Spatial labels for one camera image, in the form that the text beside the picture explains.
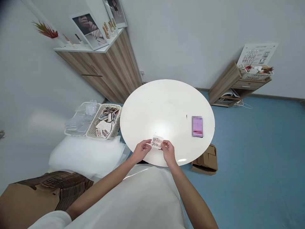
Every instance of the hand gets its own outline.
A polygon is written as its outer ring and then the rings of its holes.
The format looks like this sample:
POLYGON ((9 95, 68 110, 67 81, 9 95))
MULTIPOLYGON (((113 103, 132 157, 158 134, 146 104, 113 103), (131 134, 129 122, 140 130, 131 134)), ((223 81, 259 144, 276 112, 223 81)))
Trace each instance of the hand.
POLYGON ((151 139, 143 140, 139 144, 137 144, 136 148, 133 151, 133 154, 130 156, 130 159, 132 159, 135 164, 142 161, 146 154, 152 149, 150 145, 147 145, 150 144, 151 141, 151 139))
POLYGON ((93 22, 89 22, 89 31, 90 32, 93 32, 93 31, 96 31, 98 29, 98 27, 93 24, 93 22))
POLYGON ((86 16, 80 16, 78 17, 78 21, 79 23, 84 27, 84 28, 88 28, 89 27, 89 22, 86 16))
POLYGON ((161 149, 163 150, 164 160, 168 167, 178 165, 175 158, 175 148, 170 141, 164 140, 161 143, 161 149))

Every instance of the blurred phone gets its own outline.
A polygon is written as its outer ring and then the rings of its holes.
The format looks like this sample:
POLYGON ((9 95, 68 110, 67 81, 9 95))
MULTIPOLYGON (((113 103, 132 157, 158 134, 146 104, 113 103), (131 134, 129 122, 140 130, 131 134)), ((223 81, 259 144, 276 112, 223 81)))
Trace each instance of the blurred phone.
POLYGON ((192 137, 203 137, 202 116, 192 116, 192 137))

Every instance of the framed photo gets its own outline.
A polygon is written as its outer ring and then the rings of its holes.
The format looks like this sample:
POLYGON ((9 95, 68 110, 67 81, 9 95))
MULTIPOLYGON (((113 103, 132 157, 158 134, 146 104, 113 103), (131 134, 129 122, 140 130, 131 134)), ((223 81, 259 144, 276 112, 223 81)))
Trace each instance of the framed photo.
POLYGON ((117 28, 127 27, 127 22, 122 5, 119 0, 103 0, 110 20, 114 19, 117 28))
POLYGON ((93 50, 109 45, 104 30, 98 28, 90 11, 71 15, 70 18, 93 50))

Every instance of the clear plastic container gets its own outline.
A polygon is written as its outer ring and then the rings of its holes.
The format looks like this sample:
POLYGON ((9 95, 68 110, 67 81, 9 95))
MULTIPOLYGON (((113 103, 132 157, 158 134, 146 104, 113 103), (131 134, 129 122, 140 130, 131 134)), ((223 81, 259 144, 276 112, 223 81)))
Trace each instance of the clear plastic container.
POLYGON ((65 135, 84 136, 99 108, 100 104, 95 102, 84 102, 76 108, 75 115, 64 124, 65 135))

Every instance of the wall baseboard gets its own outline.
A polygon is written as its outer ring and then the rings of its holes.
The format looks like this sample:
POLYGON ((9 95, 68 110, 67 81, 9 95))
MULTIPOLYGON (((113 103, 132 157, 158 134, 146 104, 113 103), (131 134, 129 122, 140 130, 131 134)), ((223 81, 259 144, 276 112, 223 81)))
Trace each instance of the wall baseboard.
MULTIPOLYGON (((195 87, 198 91, 208 92, 210 89, 207 88, 199 88, 195 87)), ((305 103, 305 99, 300 98, 291 98, 291 97, 283 97, 283 96, 276 96, 276 95, 263 95, 263 94, 250 94, 251 97, 263 98, 263 99, 277 99, 277 100, 290 100, 290 101, 297 101, 305 103)))

